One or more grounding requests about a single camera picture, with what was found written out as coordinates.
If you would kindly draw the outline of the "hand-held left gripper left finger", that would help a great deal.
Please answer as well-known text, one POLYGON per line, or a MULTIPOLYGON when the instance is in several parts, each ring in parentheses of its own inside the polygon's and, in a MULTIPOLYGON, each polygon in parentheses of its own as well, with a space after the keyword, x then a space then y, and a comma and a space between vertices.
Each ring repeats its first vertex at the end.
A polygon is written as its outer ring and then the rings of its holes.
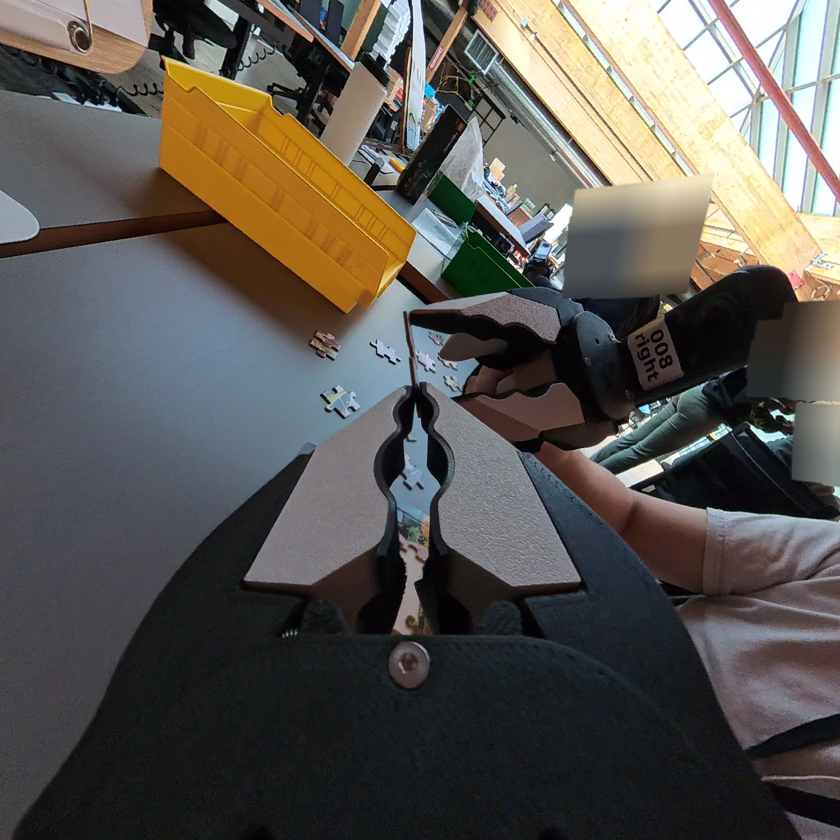
POLYGON ((359 634, 392 632, 406 588, 392 484, 414 407, 398 387, 312 450, 246 588, 328 601, 359 634))

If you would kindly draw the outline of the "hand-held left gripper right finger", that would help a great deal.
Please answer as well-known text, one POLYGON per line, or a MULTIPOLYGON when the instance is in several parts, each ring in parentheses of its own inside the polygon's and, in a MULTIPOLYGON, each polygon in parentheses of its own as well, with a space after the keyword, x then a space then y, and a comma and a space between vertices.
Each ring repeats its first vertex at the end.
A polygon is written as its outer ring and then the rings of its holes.
POLYGON ((579 591, 522 453, 436 387, 413 394, 439 484, 416 584, 433 632, 470 634, 494 602, 579 591))

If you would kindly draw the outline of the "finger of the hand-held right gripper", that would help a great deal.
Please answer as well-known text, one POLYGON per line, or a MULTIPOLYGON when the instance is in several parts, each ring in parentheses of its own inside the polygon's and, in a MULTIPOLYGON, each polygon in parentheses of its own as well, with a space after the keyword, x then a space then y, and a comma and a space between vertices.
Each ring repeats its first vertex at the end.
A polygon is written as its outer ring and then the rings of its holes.
POLYGON ((579 399, 567 385, 552 384, 530 395, 498 382, 474 390, 456 403, 489 430, 522 451, 550 444, 562 450, 585 449, 585 418, 579 399))
POLYGON ((407 316, 446 337, 439 356, 451 362, 527 362, 555 347, 561 333, 556 308, 509 291, 440 301, 407 316))

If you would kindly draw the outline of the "partly assembled jigsaw puzzle board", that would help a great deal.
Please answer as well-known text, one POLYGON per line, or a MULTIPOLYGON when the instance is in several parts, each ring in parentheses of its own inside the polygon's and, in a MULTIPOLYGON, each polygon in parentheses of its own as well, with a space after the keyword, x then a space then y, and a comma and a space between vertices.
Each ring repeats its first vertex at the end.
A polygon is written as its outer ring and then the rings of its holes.
POLYGON ((415 587, 423 577, 428 557, 430 518, 428 514, 402 503, 397 505, 396 513, 400 555, 406 570, 406 586, 393 633, 430 635, 432 630, 415 587))

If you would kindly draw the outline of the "group of puzzle pieces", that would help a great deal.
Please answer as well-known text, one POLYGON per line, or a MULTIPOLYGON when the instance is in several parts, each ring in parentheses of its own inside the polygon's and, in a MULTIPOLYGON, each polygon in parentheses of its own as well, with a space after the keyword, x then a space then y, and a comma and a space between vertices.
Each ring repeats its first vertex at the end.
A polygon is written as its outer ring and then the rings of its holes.
MULTIPOLYGON (((331 361, 337 360, 338 353, 341 350, 341 344, 336 340, 335 336, 328 332, 316 331, 310 339, 309 345, 320 358, 331 361)), ((378 339, 371 341, 370 345, 379 358, 387 360, 390 364, 399 364, 401 362, 401 358, 392 346, 378 339)), ((459 367, 456 361, 447 360, 440 355, 435 359, 424 351, 417 353, 416 361, 426 372, 432 373, 436 372, 439 364, 453 371, 456 371, 459 367)), ((356 399, 356 394, 347 391, 341 385, 334 386, 330 391, 322 392, 321 398, 325 402, 324 410, 328 413, 333 412, 342 417, 342 419, 349 418, 352 413, 358 412, 361 409, 361 405, 356 399)), ((409 490, 416 488, 424 489, 423 475, 423 470, 412 463, 409 455, 405 455, 405 466, 401 473, 404 487, 409 490)))

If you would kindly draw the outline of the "person's right hand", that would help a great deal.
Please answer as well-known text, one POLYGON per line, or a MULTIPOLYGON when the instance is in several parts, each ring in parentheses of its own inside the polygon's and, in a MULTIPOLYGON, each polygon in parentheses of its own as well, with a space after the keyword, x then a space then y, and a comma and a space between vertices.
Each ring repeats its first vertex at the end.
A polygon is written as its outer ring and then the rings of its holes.
POLYGON ((501 400, 522 393, 518 386, 518 369, 496 370, 481 365, 467 380, 464 396, 489 396, 501 400))

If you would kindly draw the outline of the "large green plastic bin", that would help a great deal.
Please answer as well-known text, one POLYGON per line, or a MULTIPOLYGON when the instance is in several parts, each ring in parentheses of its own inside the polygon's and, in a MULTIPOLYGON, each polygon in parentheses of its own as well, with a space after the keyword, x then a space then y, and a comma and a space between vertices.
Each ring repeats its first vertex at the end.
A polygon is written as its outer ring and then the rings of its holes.
POLYGON ((463 297, 532 288, 533 284, 484 236, 467 226, 444 259, 441 277, 463 297))

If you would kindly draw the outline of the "small green plastic bin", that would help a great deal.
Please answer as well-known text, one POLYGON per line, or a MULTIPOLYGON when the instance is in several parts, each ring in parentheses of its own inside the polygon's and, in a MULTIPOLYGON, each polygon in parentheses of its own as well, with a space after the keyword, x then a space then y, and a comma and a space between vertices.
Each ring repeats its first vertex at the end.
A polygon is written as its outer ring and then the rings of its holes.
POLYGON ((455 225, 471 221, 476 212, 477 200, 467 197, 447 175, 439 171, 428 187, 427 200, 455 225))

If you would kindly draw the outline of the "clear plastic bag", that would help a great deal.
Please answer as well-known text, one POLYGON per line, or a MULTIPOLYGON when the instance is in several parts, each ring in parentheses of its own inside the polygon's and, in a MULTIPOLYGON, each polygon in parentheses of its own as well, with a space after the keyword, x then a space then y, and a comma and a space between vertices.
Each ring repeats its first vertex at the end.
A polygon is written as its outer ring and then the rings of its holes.
POLYGON ((474 115, 460 134, 441 167, 446 176, 470 201, 477 202, 486 193, 484 181, 483 140, 480 121, 474 115))

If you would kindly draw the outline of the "black cardboard box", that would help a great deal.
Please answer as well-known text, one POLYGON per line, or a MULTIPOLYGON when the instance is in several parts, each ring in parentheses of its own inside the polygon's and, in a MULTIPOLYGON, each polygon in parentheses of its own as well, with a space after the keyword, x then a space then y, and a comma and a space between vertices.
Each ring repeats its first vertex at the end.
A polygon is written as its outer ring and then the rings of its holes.
POLYGON ((421 200, 466 128, 463 115, 447 105, 397 181, 397 193, 409 204, 416 205, 421 200))

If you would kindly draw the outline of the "red ceiling pipe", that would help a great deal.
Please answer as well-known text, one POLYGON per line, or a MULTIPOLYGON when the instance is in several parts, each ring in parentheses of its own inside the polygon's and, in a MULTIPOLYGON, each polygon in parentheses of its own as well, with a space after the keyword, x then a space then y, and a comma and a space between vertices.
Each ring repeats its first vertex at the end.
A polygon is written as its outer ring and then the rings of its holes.
POLYGON ((793 103, 783 88, 775 80, 771 70, 762 60, 758 50, 743 30, 739 21, 734 16, 730 6, 725 1, 710 1, 709 4, 714 10, 717 21, 723 26, 731 40, 735 43, 741 57, 747 62, 752 73, 758 78, 762 90, 779 111, 780 118, 784 125, 793 132, 803 148, 806 158, 814 165, 819 176, 833 193, 836 200, 839 199, 838 175, 826 159, 822 149, 806 128, 799 114, 793 107, 793 103))

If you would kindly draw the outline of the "white water bottle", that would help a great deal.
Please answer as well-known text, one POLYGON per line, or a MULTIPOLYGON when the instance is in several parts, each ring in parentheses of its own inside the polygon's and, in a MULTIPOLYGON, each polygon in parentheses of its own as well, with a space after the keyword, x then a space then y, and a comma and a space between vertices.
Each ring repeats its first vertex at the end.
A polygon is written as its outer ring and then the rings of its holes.
POLYGON ((367 52, 355 61, 320 138, 343 164, 350 165, 364 141, 384 103, 389 83, 382 56, 367 52))

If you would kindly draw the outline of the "yellow plastic bin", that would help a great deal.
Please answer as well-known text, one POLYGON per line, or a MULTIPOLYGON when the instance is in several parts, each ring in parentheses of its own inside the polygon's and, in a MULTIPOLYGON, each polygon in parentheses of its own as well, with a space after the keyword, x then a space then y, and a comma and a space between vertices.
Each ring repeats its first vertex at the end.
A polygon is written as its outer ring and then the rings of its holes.
POLYGON ((369 308, 416 236, 269 94, 164 58, 159 166, 342 312, 369 308))

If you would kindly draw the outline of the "wooden board with white sheet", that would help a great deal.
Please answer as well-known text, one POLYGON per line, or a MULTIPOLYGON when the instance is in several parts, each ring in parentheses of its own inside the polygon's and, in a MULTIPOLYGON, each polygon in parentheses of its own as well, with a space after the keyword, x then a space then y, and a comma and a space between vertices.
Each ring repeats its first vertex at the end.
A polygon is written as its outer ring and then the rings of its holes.
POLYGON ((411 27, 408 35, 402 106, 402 145, 415 152, 421 143, 426 87, 426 41, 421 1, 410 1, 411 27))

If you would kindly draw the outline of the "glass skylight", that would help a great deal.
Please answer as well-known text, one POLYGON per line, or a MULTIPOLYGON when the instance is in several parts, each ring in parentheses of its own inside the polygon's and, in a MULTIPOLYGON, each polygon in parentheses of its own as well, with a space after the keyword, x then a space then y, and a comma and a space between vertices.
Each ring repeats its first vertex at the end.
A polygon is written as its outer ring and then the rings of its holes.
MULTIPOLYGON (((838 216, 838 200, 750 68, 711 2, 651 3, 793 209, 838 216)), ((729 1, 774 80, 838 172, 838 1, 729 1)))

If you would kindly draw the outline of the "person's white shirt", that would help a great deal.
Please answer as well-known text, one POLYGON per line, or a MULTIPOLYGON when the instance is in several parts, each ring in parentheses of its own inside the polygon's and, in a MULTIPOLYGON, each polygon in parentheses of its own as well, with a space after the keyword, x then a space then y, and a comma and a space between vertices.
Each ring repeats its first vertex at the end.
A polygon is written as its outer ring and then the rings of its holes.
POLYGON ((708 510, 677 612, 742 748, 838 713, 838 564, 836 521, 708 510))

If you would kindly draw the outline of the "wooden board with instruction sheet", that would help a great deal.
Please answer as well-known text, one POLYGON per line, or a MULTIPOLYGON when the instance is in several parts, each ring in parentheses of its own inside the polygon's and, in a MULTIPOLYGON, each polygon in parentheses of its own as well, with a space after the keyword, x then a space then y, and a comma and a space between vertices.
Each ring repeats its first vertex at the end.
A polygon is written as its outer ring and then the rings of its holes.
POLYGON ((152 1, 2 1, 1 42, 75 67, 134 67, 151 34, 152 1))

